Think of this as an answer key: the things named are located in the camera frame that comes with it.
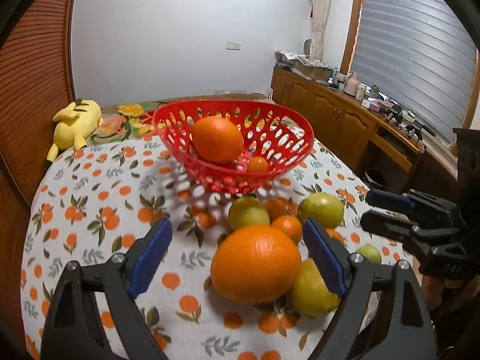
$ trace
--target yellow plush toy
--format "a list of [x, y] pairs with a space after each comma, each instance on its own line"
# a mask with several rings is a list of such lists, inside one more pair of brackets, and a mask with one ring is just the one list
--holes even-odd
[[53, 145], [46, 156], [51, 164], [59, 150], [74, 147], [75, 150], [86, 146], [87, 139], [103, 123], [102, 111], [93, 100], [77, 99], [57, 112], [53, 117], [58, 122], [53, 134]]

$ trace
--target table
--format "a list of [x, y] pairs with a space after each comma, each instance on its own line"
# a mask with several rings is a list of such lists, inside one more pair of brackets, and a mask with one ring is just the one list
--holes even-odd
[[[345, 201], [344, 223], [337, 228], [350, 251], [372, 244], [383, 262], [411, 262], [400, 244], [364, 232], [364, 184], [317, 140], [295, 169], [258, 189], [260, 201], [289, 200], [289, 210], [310, 193], [324, 191]], [[149, 290], [136, 303], [158, 344], [170, 359], [307, 359], [332, 318], [299, 315], [285, 298], [270, 309], [229, 302], [209, 279], [210, 260], [219, 238], [229, 232], [228, 195], [205, 193], [191, 182], [159, 137], [112, 142], [66, 151], [50, 168], [32, 204], [21, 271], [25, 340], [39, 358], [45, 316], [65, 264], [101, 263], [126, 252], [151, 223], [170, 217], [174, 236]], [[204, 239], [199, 247], [201, 228]], [[301, 242], [303, 259], [308, 251]], [[113, 351], [127, 357], [104, 295], [97, 295], [101, 321]], [[370, 297], [363, 326], [374, 315]]]

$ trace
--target window blind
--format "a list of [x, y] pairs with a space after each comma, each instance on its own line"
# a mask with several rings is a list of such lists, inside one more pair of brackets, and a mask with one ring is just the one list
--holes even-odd
[[350, 70], [450, 141], [465, 115], [475, 54], [443, 0], [363, 0]]

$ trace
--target trash can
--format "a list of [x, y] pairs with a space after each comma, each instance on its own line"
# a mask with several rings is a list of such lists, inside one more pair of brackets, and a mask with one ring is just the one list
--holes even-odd
[[378, 170], [373, 168], [365, 169], [363, 182], [371, 190], [383, 190], [385, 188], [385, 177]]

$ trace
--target red fruit basket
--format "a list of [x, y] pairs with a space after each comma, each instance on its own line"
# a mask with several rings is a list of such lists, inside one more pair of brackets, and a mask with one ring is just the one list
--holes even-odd
[[[243, 135], [243, 153], [231, 163], [217, 165], [197, 157], [191, 129], [206, 116], [221, 116], [234, 123]], [[302, 132], [295, 135], [289, 125]], [[163, 105], [153, 124], [157, 134], [195, 180], [213, 192], [245, 194], [256, 190], [297, 166], [314, 145], [314, 131], [298, 112], [281, 105], [240, 100], [189, 100]], [[267, 172], [248, 172], [256, 156], [265, 158]]]

